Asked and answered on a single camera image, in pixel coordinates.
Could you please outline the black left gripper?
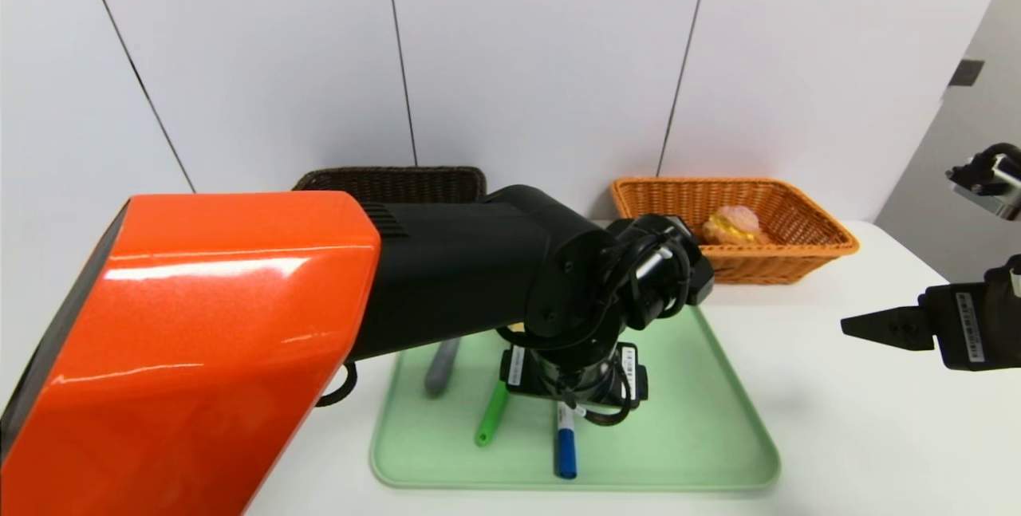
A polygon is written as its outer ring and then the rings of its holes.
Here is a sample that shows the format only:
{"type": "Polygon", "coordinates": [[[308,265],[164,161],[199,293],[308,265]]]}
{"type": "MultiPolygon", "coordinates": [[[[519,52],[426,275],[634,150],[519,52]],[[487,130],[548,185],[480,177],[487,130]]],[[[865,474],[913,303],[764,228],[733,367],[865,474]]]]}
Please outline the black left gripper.
{"type": "Polygon", "coordinates": [[[514,346],[503,350],[499,380],[513,395],[564,400],[578,404],[631,408],[648,400],[648,368],[639,360],[637,345],[617,342],[597,363],[562,367],[539,351],[514,346]]]}

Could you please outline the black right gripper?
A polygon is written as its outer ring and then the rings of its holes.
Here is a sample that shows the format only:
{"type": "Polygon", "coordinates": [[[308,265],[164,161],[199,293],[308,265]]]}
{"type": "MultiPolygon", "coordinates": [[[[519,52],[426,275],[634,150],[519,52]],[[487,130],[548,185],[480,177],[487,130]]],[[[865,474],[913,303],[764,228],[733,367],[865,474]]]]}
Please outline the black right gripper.
{"type": "Polygon", "coordinates": [[[919,306],[843,317],[842,333],[903,350],[934,350],[935,337],[951,370],[1019,369],[1019,270],[1015,254],[981,282],[927,288],[919,306]]]}

